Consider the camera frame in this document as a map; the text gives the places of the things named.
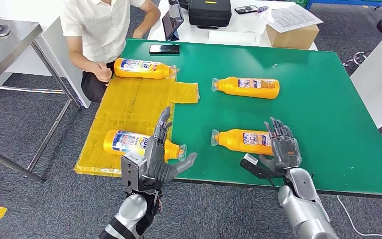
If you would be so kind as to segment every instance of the plastic bottle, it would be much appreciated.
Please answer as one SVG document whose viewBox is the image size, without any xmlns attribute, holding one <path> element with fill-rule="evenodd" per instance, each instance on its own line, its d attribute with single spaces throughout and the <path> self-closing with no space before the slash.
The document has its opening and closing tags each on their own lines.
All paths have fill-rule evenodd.
<svg viewBox="0 0 382 239">
<path fill-rule="evenodd" d="M 279 81 L 233 76 L 220 80 L 213 78 L 211 90 L 213 92 L 223 91 L 229 95 L 274 99 L 279 94 Z"/>
<path fill-rule="evenodd" d="M 233 151 L 273 155 L 269 134 L 263 131 L 231 129 L 227 132 L 213 130 L 211 146 L 222 145 Z"/>
<path fill-rule="evenodd" d="M 131 133 L 123 130 L 110 130 L 103 141 L 103 148 L 107 153 L 124 155 L 130 150 L 144 155 L 147 142 L 150 136 Z M 187 146 L 185 144 L 179 146 L 166 140 L 165 142 L 165 162 L 169 159 L 179 159 L 183 161 L 187 154 Z"/>
<path fill-rule="evenodd" d="M 163 79 L 170 77 L 174 79 L 177 74 L 175 65 L 168 66 L 161 62 L 132 60 L 118 58 L 115 61 L 115 74 L 121 77 L 138 77 Z"/>
</svg>

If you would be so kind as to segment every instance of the white shirt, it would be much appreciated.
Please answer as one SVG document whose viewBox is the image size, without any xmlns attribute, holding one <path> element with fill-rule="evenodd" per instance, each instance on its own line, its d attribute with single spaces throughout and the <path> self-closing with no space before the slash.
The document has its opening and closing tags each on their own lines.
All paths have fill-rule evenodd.
<svg viewBox="0 0 382 239">
<path fill-rule="evenodd" d="M 64 36 L 83 37 L 83 55 L 94 62 L 112 62 L 125 47 L 129 6 L 141 7 L 145 0 L 65 0 L 61 14 Z"/>
</svg>

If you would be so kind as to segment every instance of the white cable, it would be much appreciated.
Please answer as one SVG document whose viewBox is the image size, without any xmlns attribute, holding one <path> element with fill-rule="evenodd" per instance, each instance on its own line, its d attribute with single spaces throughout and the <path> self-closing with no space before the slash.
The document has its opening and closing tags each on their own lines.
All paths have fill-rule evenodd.
<svg viewBox="0 0 382 239">
<path fill-rule="evenodd" d="M 355 228 L 355 225 L 354 225 L 354 223 L 352 222 L 351 216 L 349 215 L 348 210 L 346 210 L 345 205 L 343 205 L 342 201 L 340 201 L 339 195 L 336 195 L 336 197 L 337 197 L 337 200 L 339 200 L 340 205 L 342 205 L 343 209 L 345 210 L 345 213 L 346 213 L 346 215 L 348 216 L 349 221 L 351 222 L 352 228 L 353 228 L 358 234 L 360 234 L 360 235 L 362 235 L 362 236 L 365 236 L 365 237 L 369 237 L 369 236 L 378 236 L 378 237 L 382 237 L 381 234 L 363 234 L 363 233 L 359 232 L 359 231 Z"/>
</svg>

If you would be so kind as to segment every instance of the man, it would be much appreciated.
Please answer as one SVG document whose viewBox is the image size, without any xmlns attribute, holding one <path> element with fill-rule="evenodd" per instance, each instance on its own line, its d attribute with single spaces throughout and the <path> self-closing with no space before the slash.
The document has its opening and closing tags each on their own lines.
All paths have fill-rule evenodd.
<svg viewBox="0 0 382 239">
<path fill-rule="evenodd" d="M 132 35 L 142 38 L 160 17 L 151 0 L 65 0 L 62 30 L 71 61 L 84 70 L 81 88 L 90 101 L 101 102 L 114 61 L 124 50 L 130 5 L 147 13 Z"/>
</svg>

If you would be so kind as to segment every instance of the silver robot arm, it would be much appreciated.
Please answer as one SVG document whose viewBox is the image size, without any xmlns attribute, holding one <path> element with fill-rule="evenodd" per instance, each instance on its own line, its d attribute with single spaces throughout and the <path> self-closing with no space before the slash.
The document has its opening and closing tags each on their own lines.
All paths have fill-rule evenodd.
<svg viewBox="0 0 382 239">
<path fill-rule="evenodd" d="M 302 168 L 286 172 L 288 184 L 279 189 L 278 199 L 298 239 L 338 239 L 309 173 Z"/>
<path fill-rule="evenodd" d="M 162 184 L 170 182 L 194 164 L 196 153 L 175 165 L 164 162 L 170 107 L 161 114 L 145 156 L 130 151 L 121 156 L 122 189 L 127 198 L 118 213 L 98 236 L 99 239 L 142 239 L 154 217 L 162 211 Z"/>
<path fill-rule="evenodd" d="M 265 122 L 272 140 L 273 159 L 246 154 L 240 165 L 260 179 L 282 177 L 284 185 L 278 189 L 278 199 L 298 239 L 338 239 L 330 226 L 330 219 L 317 195 L 309 173 L 299 168 L 301 155 L 296 139 L 288 126 L 271 117 L 273 130 Z M 258 162 L 265 167 L 257 166 Z"/>
</svg>

